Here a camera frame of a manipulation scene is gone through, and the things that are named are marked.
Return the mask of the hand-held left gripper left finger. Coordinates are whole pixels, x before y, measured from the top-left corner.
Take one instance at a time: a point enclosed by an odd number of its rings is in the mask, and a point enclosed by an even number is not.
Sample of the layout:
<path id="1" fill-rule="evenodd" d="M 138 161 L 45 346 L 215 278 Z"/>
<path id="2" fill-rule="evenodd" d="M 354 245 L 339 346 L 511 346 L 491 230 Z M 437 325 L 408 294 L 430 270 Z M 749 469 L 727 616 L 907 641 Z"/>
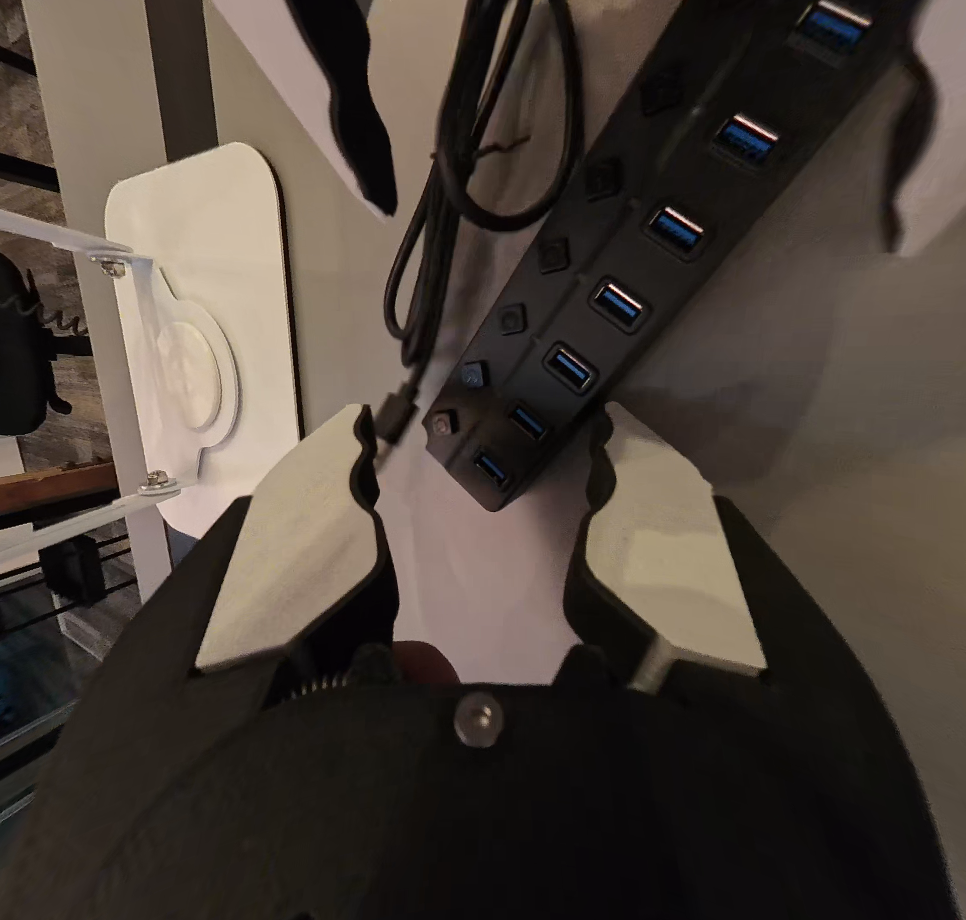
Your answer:
<path id="1" fill-rule="evenodd" d="M 390 647 L 399 588 L 376 510 L 371 408 L 352 403 L 258 483 L 194 661 L 210 673 L 303 645 L 323 675 Z"/>

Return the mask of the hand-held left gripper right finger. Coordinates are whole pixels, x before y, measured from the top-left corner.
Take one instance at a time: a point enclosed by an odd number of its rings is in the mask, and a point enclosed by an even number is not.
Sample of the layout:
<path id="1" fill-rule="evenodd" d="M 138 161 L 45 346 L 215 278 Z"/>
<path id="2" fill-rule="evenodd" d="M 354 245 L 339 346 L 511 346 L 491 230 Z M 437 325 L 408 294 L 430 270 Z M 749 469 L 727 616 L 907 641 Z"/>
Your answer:
<path id="1" fill-rule="evenodd" d="M 710 483 L 615 401 L 588 449 L 563 594 L 576 637 L 618 688 L 659 690 L 680 663 L 761 678 L 766 655 Z"/>

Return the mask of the black usb hub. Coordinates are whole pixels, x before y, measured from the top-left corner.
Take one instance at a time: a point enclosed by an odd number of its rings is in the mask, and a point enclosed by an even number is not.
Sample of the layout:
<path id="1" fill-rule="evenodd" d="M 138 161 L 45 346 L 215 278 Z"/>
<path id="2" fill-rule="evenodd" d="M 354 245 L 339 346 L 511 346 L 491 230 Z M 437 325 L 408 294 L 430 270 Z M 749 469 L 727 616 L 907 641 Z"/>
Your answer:
<path id="1" fill-rule="evenodd" d="M 682 0 L 424 418 L 521 496 L 908 42 L 926 0 Z"/>

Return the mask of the person's left hand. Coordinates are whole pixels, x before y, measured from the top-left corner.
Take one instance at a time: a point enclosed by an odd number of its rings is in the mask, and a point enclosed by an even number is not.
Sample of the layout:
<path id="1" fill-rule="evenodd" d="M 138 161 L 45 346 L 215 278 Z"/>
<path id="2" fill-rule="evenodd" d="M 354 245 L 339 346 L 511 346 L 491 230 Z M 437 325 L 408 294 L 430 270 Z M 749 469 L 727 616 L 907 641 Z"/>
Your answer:
<path id="1" fill-rule="evenodd" d="M 434 645 L 416 640 L 396 641 L 392 656 L 402 678 L 415 685 L 461 685 L 456 669 Z"/>

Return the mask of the white stand base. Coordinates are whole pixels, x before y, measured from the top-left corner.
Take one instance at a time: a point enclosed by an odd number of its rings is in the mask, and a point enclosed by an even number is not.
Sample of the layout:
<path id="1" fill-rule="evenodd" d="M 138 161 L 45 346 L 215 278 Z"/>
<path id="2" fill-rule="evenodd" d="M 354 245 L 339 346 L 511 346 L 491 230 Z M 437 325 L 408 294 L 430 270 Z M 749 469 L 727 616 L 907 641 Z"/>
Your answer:
<path id="1" fill-rule="evenodd" d="M 301 438 L 283 212 L 275 175 L 232 142 L 118 182 L 104 208 L 131 257 L 114 288 L 159 504 L 200 539 Z"/>

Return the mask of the black box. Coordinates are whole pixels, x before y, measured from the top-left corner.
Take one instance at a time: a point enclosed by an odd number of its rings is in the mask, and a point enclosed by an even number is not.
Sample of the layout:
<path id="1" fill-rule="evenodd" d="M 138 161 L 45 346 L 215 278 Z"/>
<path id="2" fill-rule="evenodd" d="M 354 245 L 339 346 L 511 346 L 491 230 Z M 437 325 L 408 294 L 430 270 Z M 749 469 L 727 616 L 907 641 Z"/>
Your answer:
<path id="1" fill-rule="evenodd" d="M 70 608 L 92 607 L 107 597 L 97 541 L 81 535 L 39 550 L 44 581 Z"/>

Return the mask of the dark rounded object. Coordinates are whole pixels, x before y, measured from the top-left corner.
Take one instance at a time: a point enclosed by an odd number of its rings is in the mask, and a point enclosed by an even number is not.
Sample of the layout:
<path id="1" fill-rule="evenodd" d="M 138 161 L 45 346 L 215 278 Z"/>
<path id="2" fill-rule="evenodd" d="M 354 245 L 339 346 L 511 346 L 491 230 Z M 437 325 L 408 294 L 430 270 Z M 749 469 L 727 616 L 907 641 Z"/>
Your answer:
<path id="1" fill-rule="evenodd" d="M 1 257 L 1 435 L 37 431 L 48 410 L 67 416 L 71 404 L 57 392 L 54 334 L 41 321 L 42 301 L 31 271 L 22 274 Z"/>

